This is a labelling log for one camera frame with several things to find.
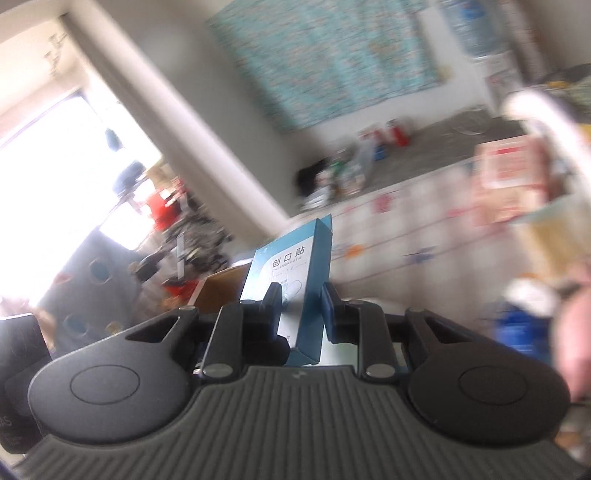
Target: water bottle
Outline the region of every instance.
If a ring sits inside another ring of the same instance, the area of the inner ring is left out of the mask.
[[[468,55],[476,59],[501,50],[501,37],[480,0],[439,0],[439,3]]]

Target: cardboard box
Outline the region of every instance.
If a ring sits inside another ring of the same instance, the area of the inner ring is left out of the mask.
[[[269,284],[283,289],[278,334],[287,338],[287,365],[320,360],[324,321],[320,290],[329,280],[332,217],[313,220],[256,251],[241,300],[262,300]]]
[[[547,156],[528,135],[476,146],[472,206],[476,223],[505,222],[549,199]]]
[[[189,305],[195,305],[199,313],[217,313],[226,303],[237,301],[250,267],[247,263],[209,275],[199,282]]]

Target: blue patterned cloth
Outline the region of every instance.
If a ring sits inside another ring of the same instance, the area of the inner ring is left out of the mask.
[[[281,130],[437,84],[424,0],[235,0],[209,26]]]

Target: ribbed rubber surface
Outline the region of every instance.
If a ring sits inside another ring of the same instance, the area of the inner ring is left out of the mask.
[[[209,386],[163,431],[111,447],[46,437],[17,466],[51,480],[569,480],[583,468],[551,442],[464,446],[419,422],[391,387],[350,368],[251,367]]]

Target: wall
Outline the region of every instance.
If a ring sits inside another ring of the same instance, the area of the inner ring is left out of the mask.
[[[552,61],[561,68],[591,63],[591,1],[521,0]]]
[[[167,16],[161,11],[146,14],[147,4],[126,16],[139,22],[165,22]],[[285,210],[100,5],[77,0],[62,22],[173,170],[217,220],[249,248],[285,229]],[[145,28],[153,26],[145,22]]]
[[[217,59],[204,28],[163,0],[99,3],[279,205],[295,213],[298,159]]]
[[[80,66],[72,67],[0,115],[0,145],[53,105],[80,89],[86,76]]]
[[[0,0],[0,42],[65,13],[70,0]]]
[[[203,24],[230,2],[177,0],[194,25]],[[392,118],[407,116],[413,120],[416,128],[421,128],[482,102],[479,87],[473,81],[470,62],[464,57],[459,43],[435,6],[436,0],[428,0],[428,3],[430,6],[418,14],[418,19],[445,83],[283,135],[303,164],[325,155],[332,141],[343,135],[354,135],[374,123],[384,124]]]

